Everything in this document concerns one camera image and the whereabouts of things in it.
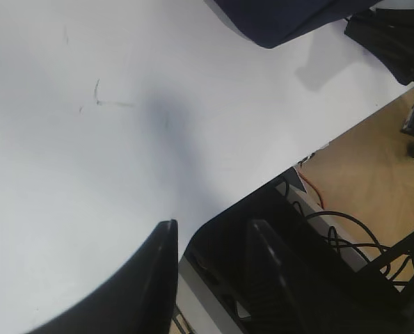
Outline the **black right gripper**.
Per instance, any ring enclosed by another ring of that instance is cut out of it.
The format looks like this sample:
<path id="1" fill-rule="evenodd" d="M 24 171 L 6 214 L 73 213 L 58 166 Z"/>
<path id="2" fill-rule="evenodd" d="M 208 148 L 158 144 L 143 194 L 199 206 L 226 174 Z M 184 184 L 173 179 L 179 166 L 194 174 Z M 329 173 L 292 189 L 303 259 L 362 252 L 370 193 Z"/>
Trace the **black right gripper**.
<path id="1" fill-rule="evenodd" d="M 344 34 L 386 66 L 402 85 L 414 82 L 414 9 L 376 9 L 352 15 Z"/>

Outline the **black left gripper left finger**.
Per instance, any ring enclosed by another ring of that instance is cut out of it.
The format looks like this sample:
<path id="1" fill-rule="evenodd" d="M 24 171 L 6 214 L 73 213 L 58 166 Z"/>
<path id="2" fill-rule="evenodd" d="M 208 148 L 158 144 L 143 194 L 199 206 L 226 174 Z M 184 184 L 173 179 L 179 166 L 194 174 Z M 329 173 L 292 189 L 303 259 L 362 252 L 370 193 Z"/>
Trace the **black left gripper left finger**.
<path id="1" fill-rule="evenodd" d="M 168 333 L 177 295 L 177 242 L 177 221 L 158 223 L 105 283 L 34 333 Z"/>

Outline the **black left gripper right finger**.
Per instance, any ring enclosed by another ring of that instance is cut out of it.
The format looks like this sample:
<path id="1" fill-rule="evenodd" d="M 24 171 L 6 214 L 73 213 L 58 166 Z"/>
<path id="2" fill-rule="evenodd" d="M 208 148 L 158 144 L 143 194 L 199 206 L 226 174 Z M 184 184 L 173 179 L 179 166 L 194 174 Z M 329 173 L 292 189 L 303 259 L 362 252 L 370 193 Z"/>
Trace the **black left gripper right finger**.
<path id="1" fill-rule="evenodd" d="M 308 268 L 263 220 L 246 232 L 246 291 L 257 333 L 311 333 Z"/>

